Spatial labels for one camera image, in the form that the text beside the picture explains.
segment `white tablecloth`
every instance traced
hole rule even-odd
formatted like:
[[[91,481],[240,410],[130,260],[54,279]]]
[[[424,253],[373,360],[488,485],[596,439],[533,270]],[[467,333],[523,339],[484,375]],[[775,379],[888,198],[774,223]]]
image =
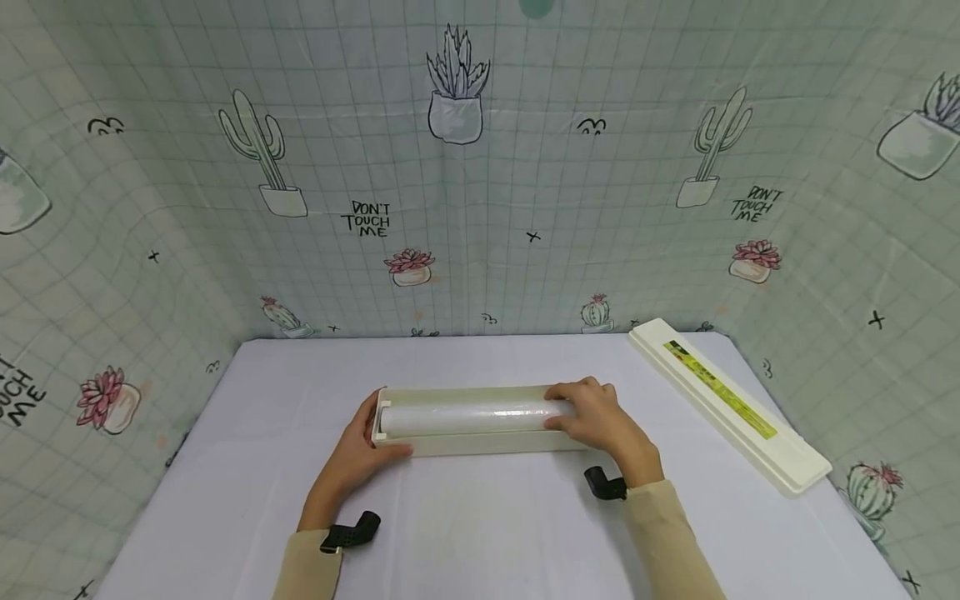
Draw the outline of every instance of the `white tablecloth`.
[[[733,344],[687,334],[776,410]],[[629,345],[625,335],[244,344],[97,593],[97,600],[265,600],[317,472],[381,386],[533,385],[588,374],[660,447],[730,600],[907,598],[824,481],[787,500]],[[588,491],[591,452],[411,460],[355,494],[383,522],[349,550],[337,600],[648,598],[616,502]]]

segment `black clamp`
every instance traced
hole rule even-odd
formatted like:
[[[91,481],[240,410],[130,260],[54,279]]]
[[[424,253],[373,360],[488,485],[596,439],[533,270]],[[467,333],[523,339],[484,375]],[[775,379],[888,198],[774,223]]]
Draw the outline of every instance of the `black clamp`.
[[[353,527],[346,525],[330,527],[330,535],[320,544],[320,551],[324,554],[338,554],[344,548],[363,545],[373,539],[379,526],[380,516],[377,513],[364,511]]]
[[[607,479],[607,474],[603,472],[603,467],[590,467],[584,471],[584,477],[590,486],[593,495],[601,500],[626,500],[627,483],[623,477],[616,479]]]

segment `product label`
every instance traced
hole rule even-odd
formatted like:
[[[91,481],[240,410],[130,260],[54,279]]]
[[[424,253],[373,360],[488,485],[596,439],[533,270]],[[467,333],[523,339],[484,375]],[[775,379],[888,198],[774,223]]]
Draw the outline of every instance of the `product label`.
[[[713,373],[707,371],[707,369],[700,364],[700,361],[687,352],[683,346],[674,341],[670,341],[664,344],[663,347],[670,350],[670,353],[676,356],[680,362],[684,363],[686,367],[690,369],[690,372],[697,375],[698,379],[706,383],[707,387],[713,390],[713,393],[717,394],[717,397],[723,400],[727,406],[731,407],[741,419],[753,427],[754,430],[760,434],[760,437],[764,440],[769,440],[777,435],[777,430],[774,429],[770,423],[754,412],[754,409],[747,406],[747,403],[741,400],[740,396],[734,394],[723,382],[714,377]]]

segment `beige sleeve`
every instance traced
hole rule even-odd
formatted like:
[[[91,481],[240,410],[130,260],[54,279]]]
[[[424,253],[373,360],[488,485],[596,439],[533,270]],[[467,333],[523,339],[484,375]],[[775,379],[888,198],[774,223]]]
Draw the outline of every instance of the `beige sleeve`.
[[[624,514],[647,569],[654,600],[724,600],[673,484],[659,481],[627,491]]]
[[[301,531],[287,541],[274,600],[330,600],[340,577],[340,554],[324,554],[328,529]]]

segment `wall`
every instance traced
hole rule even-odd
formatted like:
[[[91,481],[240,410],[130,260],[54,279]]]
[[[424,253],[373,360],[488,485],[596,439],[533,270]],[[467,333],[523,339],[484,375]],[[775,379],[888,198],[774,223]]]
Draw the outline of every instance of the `wall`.
[[[958,14],[8,0],[0,365],[42,399],[0,396],[0,597],[95,589],[242,341],[654,316],[730,335],[952,597]]]

